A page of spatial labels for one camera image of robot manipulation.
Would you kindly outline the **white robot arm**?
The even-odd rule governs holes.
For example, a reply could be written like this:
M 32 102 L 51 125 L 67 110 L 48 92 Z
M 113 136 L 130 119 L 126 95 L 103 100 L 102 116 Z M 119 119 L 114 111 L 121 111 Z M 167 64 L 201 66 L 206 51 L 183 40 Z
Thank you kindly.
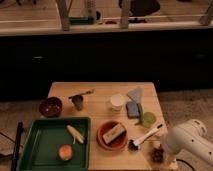
M 205 138 L 206 135 L 205 124 L 200 120 L 190 119 L 163 134 L 160 143 L 168 155 L 177 155 L 185 149 L 213 167 L 213 143 Z

